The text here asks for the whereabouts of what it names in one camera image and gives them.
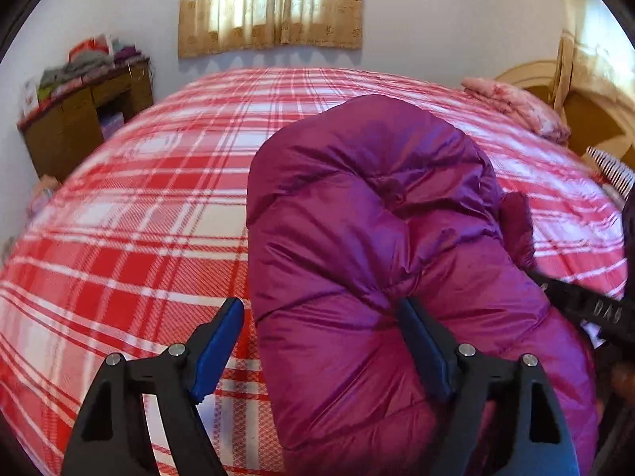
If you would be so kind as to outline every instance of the black clamp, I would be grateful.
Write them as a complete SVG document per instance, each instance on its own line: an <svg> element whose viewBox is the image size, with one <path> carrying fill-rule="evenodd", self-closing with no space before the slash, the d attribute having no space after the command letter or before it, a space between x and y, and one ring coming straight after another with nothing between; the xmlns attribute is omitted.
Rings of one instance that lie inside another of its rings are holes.
<svg viewBox="0 0 635 476"><path fill-rule="evenodd" d="M560 404L536 356L514 362L459 345L413 298L399 302L398 318L426 393L453 407L429 476L466 473L488 400L496 401L497 439L485 474L579 476Z"/></svg>
<svg viewBox="0 0 635 476"><path fill-rule="evenodd" d="M553 307L574 324L590 322L601 328L600 338L617 345L635 359L635 303L621 301L536 271L527 275L541 287Z"/></svg>
<svg viewBox="0 0 635 476"><path fill-rule="evenodd" d="M180 476L227 476L196 410L214 392L244 322L240 299L225 301L186 343L152 358L110 354L84 399L62 463L62 476L158 476L143 405L157 396Z"/></svg>

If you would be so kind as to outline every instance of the folded clothes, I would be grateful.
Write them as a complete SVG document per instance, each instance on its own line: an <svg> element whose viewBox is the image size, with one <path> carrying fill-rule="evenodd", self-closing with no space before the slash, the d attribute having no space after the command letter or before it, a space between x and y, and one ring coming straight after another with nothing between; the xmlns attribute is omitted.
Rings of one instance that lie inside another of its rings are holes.
<svg viewBox="0 0 635 476"><path fill-rule="evenodd" d="M99 77L105 75L112 69L112 66L100 66L99 68L91 69L87 74L82 76L81 80L84 84L88 82L94 81L94 79L98 79Z"/></svg>
<svg viewBox="0 0 635 476"><path fill-rule="evenodd" d="M129 57L128 59L120 62L118 64L118 66L129 66L129 65L133 65L134 63L137 63L139 61L145 61L147 59L147 57L145 57L141 52L137 52L137 55L133 55L132 57Z"/></svg>
<svg viewBox="0 0 635 476"><path fill-rule="evenodd" d="M519 87L490 79L467 77L466 93L495 107L536 136L566 146L571 129L538 97Z"/></svg>
<svg viewBox="0 0 635 476"><path fill-rule="evenodd" d="M106 55L109 54L110 49L106 36L104 34L101 34L95 37L91 37L90 39L86 39L85 41L82 41L81 43L75 45L71 49L71 52L69 52L69 62L72 63L80 53L86 50L103 52Z"/></svg>
<svg viewBox="0 0 635 476"><path fill-rule="evenodd" d="M55 87L65 84L77 77L87 74L89 71L101 66L111 66L113 57L96 50L84 50L78 53L75 58L59 68L47 69L40 80L40 88Z"/></svg>
<svg viewBox="0 0 635 476"><path fill-rule="evenodd" d="M73 89L77 89L82 85L81 77L77 77L76 79L72 79L71 81L66 82L65 84L61 84L57 86L51 92L51 98L58 98L66 93L72 91Z"/></svg>
<svg viewBox="0 0 635 476"><path fill-rule="evenodd" d="M139 52L134 46L126 46L117 53L115 53L115 63L122 63L123 61L139 55Z"/></svg>
<svg viewBox="0 0 635 476"><path fill-rule="evenodd" d="M102 128L102 136L104 141L108 141L114 133L123 127L125 120L123 119L123 113L117 113L113 116L108 116L100 120L99 125Z"/></svg>
<svg viewBox="0 0 635 476"><path fill-rule="evenodd" d="M53 93L53 91L57 89L59 86L60 86L59 84L46 85L46 86L40 85L37 88L37 102L40 104L40 106L42 105L42 102L45 102L47 99L51 97L51 94Z"/></svg>
<svg viewBox="0 0 635 476"><path fill-rule="evenodd" d="M134 48L134 45L126 44L120 39L118 39L117 37L112 37L111 42L112 42L112 52L115 54L121 52L124 48L130 48L130 47Z"/></svg>

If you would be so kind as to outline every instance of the bed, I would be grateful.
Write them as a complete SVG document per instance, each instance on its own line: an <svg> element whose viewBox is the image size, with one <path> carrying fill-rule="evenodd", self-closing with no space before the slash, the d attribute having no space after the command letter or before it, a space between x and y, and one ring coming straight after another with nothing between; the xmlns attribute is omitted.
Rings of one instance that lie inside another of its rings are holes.
<svg viewBox="0 0 635 476"><path fill-rule="evenodd" d="M282 126L358 95L428 109L489 155L504 190L531 202L539 268L621 296L620 214L576 154L462 91L347 69L216 73L148 109L100 147L36 217L0 278L0 411L37 468L59 474L104 357L163 351L246 300L246 327L200 406L230 474L283 473L247 284L246 183ZM163 474L176 474L158 407L145 407Z"/></svg>

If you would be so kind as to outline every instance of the white wall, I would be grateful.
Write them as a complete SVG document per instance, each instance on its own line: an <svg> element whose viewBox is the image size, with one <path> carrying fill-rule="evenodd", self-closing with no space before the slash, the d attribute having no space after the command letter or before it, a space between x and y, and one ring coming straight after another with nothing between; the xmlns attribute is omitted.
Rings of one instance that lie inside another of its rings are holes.
<svg viewBox="0 0 635 476"><path fill-rule="evenodd" d="M218 70L247 66L339 66L456 86L520 63L555 58L560 0L364 0L361 51L282 47L177 59L179 0L42 0L0 64L0 244L23 227L36 175L15 128L26 79L64 61L78 41L119 35L150 55L155 96Z"/></svg>

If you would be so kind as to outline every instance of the wooden desk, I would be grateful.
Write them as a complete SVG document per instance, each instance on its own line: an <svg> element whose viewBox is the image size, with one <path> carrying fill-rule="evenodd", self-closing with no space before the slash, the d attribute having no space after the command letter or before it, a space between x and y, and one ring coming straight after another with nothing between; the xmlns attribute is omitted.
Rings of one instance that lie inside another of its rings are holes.
<svg viewBox="0 0 635 476"><path fill-rule="evenodd" d="M61 97L20 124L37 175L64 182L104 142L100 116L121 112L128 122L153 104L147 60L113 69Z"/></svg>

